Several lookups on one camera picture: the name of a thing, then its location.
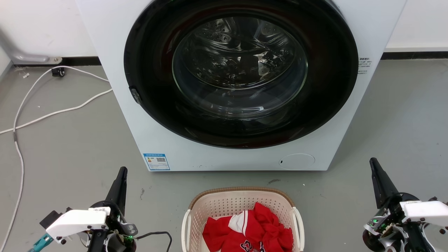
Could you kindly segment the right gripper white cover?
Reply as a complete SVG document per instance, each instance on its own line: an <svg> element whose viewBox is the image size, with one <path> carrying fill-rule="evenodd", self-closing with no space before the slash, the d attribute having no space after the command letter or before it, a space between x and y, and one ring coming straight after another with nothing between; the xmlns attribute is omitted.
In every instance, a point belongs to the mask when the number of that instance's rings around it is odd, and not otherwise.
<svg viewBox="0 0 448 252"><path fill-rule="evenodd" d="M447 233L447 204L399 193L377 158L369 164L378 212L364 225L365 246L373 252L435 252L425 230L434 225Z"/></svg>

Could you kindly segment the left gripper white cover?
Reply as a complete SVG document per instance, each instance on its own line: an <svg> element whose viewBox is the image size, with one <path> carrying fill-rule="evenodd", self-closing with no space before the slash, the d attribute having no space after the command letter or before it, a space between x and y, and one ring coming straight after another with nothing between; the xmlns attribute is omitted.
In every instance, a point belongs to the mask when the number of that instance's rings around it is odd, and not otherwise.
<svg viewBox="0 0 448 252"><path fill-rule="evenodd" d="M87 210L67 208L65 213L52 211L41 222L46 233L40 238L40 251L52 242L64 245L73 235L86 235L88 252L134 252L138 234L136 225L125 218L127 195L126 167L120 167L105 201Z"/></svg>

